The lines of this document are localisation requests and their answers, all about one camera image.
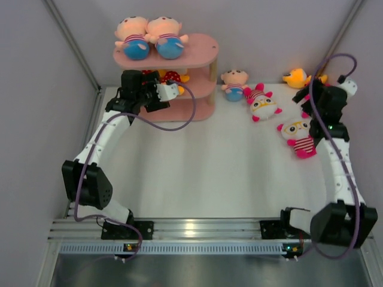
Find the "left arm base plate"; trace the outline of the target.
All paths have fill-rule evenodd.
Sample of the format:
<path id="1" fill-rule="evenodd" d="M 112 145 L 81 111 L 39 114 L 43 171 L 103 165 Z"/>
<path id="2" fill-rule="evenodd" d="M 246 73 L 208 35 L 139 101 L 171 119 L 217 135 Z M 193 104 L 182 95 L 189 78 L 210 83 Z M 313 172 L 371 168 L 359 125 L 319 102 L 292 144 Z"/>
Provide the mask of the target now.
<path id="1" fill-rule="evenodd" d="M 153 221 L 135 221 L 133 227 L 137 229 L 143 240 L 152 240 L 154 233 Z M 138 233 L 131 228 L 104 222 L 101 233 L 102 240 L 138 240 Z"/>

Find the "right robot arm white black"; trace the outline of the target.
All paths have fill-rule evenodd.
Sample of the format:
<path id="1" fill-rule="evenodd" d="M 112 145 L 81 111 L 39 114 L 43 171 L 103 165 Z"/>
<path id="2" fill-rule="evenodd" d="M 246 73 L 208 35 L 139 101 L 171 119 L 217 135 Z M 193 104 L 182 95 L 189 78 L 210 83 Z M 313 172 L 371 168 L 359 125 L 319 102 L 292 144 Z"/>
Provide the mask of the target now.
<path id="1" fill-rule="evenodd" d="M 335 86 L 316 79 L 298 91 L 300 120 L 278 126 L 300 160 L 320 161 L 326 198 L 311 207 L 281 211 L 279 230 L 285 237 L 300 231 L 316 243 L 360 248 L 378 220 L 375 208 L 366 206 L 352 171 L 349 134 L 341 122 L 342 110 L 356 94 L 357 84 L 341 76 Z"/>

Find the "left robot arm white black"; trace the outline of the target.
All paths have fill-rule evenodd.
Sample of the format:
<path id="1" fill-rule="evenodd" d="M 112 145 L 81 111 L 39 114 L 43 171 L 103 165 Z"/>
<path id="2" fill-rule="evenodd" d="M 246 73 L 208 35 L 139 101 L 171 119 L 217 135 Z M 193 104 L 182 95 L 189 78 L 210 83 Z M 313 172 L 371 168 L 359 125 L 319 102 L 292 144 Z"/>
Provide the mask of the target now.
<path id="1" fill-rule="evenodd" d="M 140 116 L 141 109 L 159 111 L 170 106 L 179 95 L 175 82 L 160 82 L 159 73 L 124 71 L 121 86 L 106 104 L 101 122 L 83 150 L 62 164 L 67 198 L 74 204 L 74 219 L 81 222 L 102 218 L 115 224 L 114 231 L 122 239 L 135 232 L 132 211 L 113 197 L 113 185 L 103 170 L 123 134 Z"/>

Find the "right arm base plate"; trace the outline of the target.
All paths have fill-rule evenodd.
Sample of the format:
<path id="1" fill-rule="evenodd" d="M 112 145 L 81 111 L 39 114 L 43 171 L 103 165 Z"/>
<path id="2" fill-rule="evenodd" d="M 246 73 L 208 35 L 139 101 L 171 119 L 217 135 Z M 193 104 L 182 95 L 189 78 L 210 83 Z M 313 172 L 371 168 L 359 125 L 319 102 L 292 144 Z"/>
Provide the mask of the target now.
<path id="1" fill-rule="evenodd" d="M 264 240 L 272 239 L 310 239 L 306 232 L 285 225 L 280 220 L 262 220 L 259 222 L 261 237 Z"/>

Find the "yellow plush red dotted dress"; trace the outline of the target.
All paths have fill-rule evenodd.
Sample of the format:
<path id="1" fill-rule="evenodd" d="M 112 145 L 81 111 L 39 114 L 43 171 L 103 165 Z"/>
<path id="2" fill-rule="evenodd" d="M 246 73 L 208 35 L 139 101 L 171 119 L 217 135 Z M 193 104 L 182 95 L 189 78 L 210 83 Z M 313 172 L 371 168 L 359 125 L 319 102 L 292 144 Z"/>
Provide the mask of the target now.
<path id="1" fill-rule="evenodd" d="M 153 72 L 153 70 L 142 70 L 141 71 L 142 72 L 142 74 L 150 74 L 150 73 L 152 73 Z"/>

